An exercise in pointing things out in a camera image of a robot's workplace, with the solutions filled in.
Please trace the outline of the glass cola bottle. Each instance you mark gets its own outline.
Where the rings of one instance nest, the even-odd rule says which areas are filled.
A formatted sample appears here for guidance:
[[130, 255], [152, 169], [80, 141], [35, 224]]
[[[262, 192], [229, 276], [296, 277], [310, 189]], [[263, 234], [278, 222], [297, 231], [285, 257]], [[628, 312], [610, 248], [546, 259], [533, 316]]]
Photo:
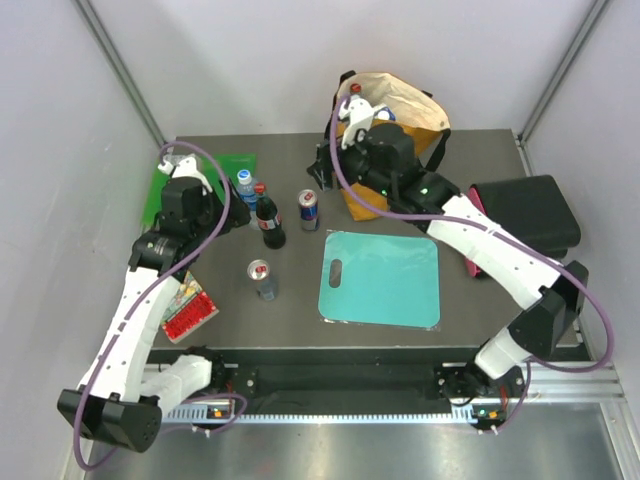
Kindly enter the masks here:
[[267, 193], [266, 185], [258, 182], [254, 186], [256, 200], [256, 217], [262, 232], [265, 245], [270, 249], [280, 249], [286, 243], [286, 234], [275, 202]]

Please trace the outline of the orange canvas bag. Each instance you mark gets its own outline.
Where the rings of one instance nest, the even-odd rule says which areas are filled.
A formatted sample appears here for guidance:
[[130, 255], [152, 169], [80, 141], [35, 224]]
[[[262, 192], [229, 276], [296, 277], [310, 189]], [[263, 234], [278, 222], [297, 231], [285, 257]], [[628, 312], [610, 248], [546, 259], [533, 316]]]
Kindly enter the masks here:
[[436, 144], [428, 166], [435, 170], [441, 162], [451, 134], [445, 110], [423, 91], [388, 72], [361, 72], [353, 70], [341, 75], [335, 97], [357, 94], [373, 107], [383, 105], [389, 113], [372, 121], [374, 126], [395, 122], [414, 141], [417, 155]]

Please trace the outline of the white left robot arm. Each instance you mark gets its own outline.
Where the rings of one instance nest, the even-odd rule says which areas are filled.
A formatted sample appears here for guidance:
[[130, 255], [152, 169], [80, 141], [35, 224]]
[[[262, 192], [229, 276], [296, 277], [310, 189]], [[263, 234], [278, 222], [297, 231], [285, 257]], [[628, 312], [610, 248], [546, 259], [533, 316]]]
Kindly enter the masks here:
[[76, 457], [84, 440], [142, 453], [167, 413], [199, 390], [216, 396], [225, 370], [206, 355], [184, 353], [166, 370], [143, 378], [165, 311], [192, 263], [221, 234], [249, 222], [249, 209], [222, 176], [222, 197], [202, 174], [174, 174], [160, 194], [154, 226], [135, 240], [120, 302], [104, 341], [74, 389], [61, 391], [57, 409], [72, 427]]

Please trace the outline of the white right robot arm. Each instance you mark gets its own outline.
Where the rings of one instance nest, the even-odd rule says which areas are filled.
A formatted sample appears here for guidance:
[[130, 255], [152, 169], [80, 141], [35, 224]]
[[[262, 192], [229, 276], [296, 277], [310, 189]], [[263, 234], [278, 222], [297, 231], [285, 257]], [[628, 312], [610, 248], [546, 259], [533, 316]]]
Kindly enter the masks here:
[[330, 124], [307, 171], [323, 190], [334, 183], [347, 193], [357, 183], [373, 189], [389, 204], [385, 217], [413, 224], [473, 261], [520, 307], [468, 363], [466, 380], [474, 393], [492, 394], [521, 362], [548, 359], [581, 314], [587, 268], [549, 258], [490, 220], [451, 181], [421, 163], [401, 126], [358, 129], [356, 140], [343, 145]]

